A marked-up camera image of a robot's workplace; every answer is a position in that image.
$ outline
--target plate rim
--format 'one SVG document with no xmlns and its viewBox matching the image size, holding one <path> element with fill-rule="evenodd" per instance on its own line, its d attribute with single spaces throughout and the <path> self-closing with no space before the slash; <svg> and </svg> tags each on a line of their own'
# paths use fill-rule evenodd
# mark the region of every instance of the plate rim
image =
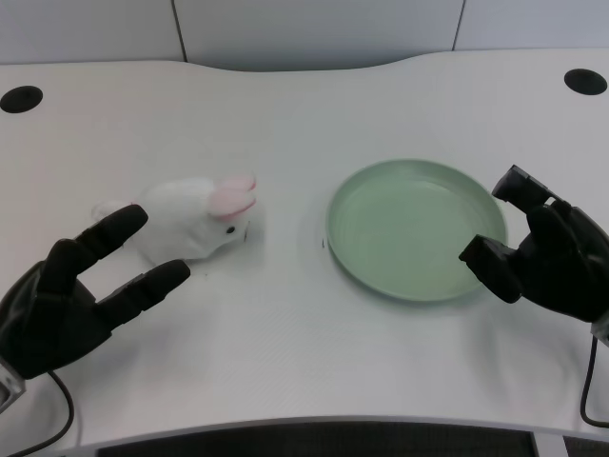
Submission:
<svg viewBox="0 0 609 457">
<path fill-rule="evenodd" d="M 328 243 L 328 247 L 331 250 L 331 254 L 335 258 L 335 260 L 340 264 L 341 268 L 343 268 L 353 279 L 355 279 L 358 282 L 362 283 L 367 288 L 375 290 L 375 291 L 377 291 L 377 292 L 379 292 L 379 293 L 381 293 L 383 295 L 386 295 L 388 297 L 397 298 L 397 299 L 400 299 L 400 300 L 410 301 L 410 302 L 441 302 L 441 301 L 444 301 L 444 300 L 451 300 L 451 299 L 454 299 L 454 298 L 462 297 L 463 295 L 466 295 L 466 294 L 476 290 L 480 286 L 482 286 L 482 283 L 480 281 L 478 281 L 478 282 L 474 283 L 471 288 L 468 288 L 466 290 L 462 290 L 459 293 L 447 294 L 447 295 L 444 295 L 444 296 L 441 296 L 441 297 L 438 297 L 438 298 L 420 298 L 420 297 L 412 297 L 412 296 L 400 295 L 400 294 L 397 294 L 397 293 L 394 293 L 394 292 L 391 292 L 391 291 L 388 291 L 388 290 L 384 290 L 384 289 L 379 288 L 377 286 L 374 286 L 374 285 L 370 284 L 368 281 L 365 281 L 364 279 L 362 279 L 359 276 L 355 275 L 352 272 L 352 269 L 350 269 L 348 267 L 348 265 L 345 263 L 345 261 L 343 259 L 341 259 L 339 253 L 334 248 L 335 242 L 332 239 L 333 238 L 332 237 L 332 232 L 330 230 L 330 213 L 332 211 L 332 207 L 334 206 L 334 202 L 336 201 L 336 197 L 337 197 L 338 193 L 341 191 L 341 189 L 349 181 L 351 181 L 353 178 L 355 178 L 357 175 L 359 175 L 359 174 L 361 174 L 361 173 L 363 173 L 365 171 L 368 171 L 369 169 L 372 169 L 372 168 L 375 168 L 375 167 L 379 167 L 381 165 L 387 165 L 387 164 L 391 164 L 391 163 L 404 163 L 404 162 L 422 163 L 422 164 L 433 165 L 433 166 L 444 168 L 444 169 L 450 169 L 451 171 L 455 171 L 458 174 L 460 174 L 460 175 L 464 176 L 465 178 L 469 179 L 470 181 L 474 182 L 477 186 L 479 186 L 482 190 L 484 190 L 488 194 L 489 197 L 491 197 L 491 201 L 493 202 L 493 204 L 495 205 L 495 207 L 499 211 L 499 216 L 501 218 L 501 222 L 502 222 L 502 225 L 503 225 L 504 236 L 503 236 L 503 239 L 498 240 L 498 241 L 500 243 L 503 243 L 503 244 L 507 243 L 507 239 L 508 239 L 507 223 L 505 221 L 505 215 L 503 214 L 503 210 L 501 209 L 501 206 L 498 204 L 497 199 L 493 196 L 493 194 L 491 192 L 489 192 L 486 189 L 486 187 L 483 186 L 477 179 L 473 178 L 469 174 L 464 173 L 460 169 L 456 169 L 454 167 L 450 167 L 448 165 L 445 165 L 445 164 L 442 164 L 440 162 L 436 162 L 436 161 L 433 161 L 433 160 L 414 159 L 414 158 L 388 159 L 388 160 L 382 160 L 380 162 L 375 162 L 374 164 L 370 164 L 370 165 L 368 165 L 366 167 L 363 167 L 362 169 L 358 169 L 357 171 L 351 173 L 349 176 L 347 176 L 345 179 L 343 179 L 343 181 L 334 190 L 334 192 L 332 194 L 332 198 L 330 199 L 330 203 L 327 206 L 327 209 L 325 211 L 325 235 L 327 237 L 327 243 Z"/>
</svg>

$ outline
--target robot finger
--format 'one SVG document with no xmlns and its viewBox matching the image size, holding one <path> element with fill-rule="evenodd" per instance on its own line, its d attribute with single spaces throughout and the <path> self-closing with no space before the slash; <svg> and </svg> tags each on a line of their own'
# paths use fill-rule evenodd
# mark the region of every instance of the robot finger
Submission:
<svg viewBox="0 0 609 457">
<path fill-rule="evenodd" d="M 144 226 L 147 220 L 148 216 L 142 207 L 129 205 L 114 211 L 94 226 L 87 228 L 75 238 L 75 241 L 93 254 L 94 264 L 121 247 L 130 236 Z"/>
<path fill-rule="evenodd" d="M 516 165 L 497 183 L 493 196 L 511 203 L 526 214 L 533 208 L 542 206 L 550 197 L 561 201 L 558 195 Z"/>
<path fill-rule="evenodd" d="M 162 302 L 188 276 L 190 269 L 184 261 L 171 260 L 116 289 L 98 302 L 94 312 L 110 329 L 117 328 Z"/>
<path fill-rule="evenodd" d="M 521 282 L 510 267 L 514 252 L 499 241 L 476 235 L 459 259 L 491 292 L 504 302 L 514 303 L 522 296 Z"/>
</svg>

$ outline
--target green plate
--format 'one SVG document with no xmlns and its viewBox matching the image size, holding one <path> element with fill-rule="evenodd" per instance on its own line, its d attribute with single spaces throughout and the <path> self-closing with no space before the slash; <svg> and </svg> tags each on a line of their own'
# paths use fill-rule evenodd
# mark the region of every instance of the green plate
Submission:
<svg viewBox="0 0 609 457">
<path fill-rule="evenodd" d="M 445 300 L 480 282 L 459 260 L 476 234 L 506 240 L 493 197 L 456 169 L 395 160 L 362 169 L 334 195 L 326 219 L 334 256 L 392 297 Z"/>
</svg>

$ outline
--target black circular hole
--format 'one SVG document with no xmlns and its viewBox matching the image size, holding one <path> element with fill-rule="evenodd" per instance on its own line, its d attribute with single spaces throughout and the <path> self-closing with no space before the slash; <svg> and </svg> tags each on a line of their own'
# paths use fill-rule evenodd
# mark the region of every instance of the black circular hole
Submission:
<svg viewBox="0 0 609 457">
<path fill-rule="evenodd" d="M 41 101 L 41 90 L 35 86 L 23 86 L 5 93 L 0 99 L 0 109 L 16 114 L 36 108 Z"/>
<path fill-rule="evenodd" d="M 569 89 L 584 95 L 599 95 L 607 90 L 607 81 L 595 71 L 575 69 L 564 75 L 564 84 Z"/>
</svg>

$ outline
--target pink inner ear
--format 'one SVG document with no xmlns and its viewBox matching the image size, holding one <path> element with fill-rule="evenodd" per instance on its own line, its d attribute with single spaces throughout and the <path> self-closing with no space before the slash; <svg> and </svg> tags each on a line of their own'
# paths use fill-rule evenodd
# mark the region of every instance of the pink inner ear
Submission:
<svg viewBox="0 0 609 457">
<path fill-rule="evenodd" d="M 254 190 L 256 188 L 256 177 L 253 174 L 242 174 L 224 179 L 219 185 L 221 189 Z"/>
<path fill-rule="evenodd" d="M 254 196 L 242 190 L 218 189 L 207 199 L 207 212 L 220 220 L 229 220 L 250 209 L 256 203 Z"/>
</svg>

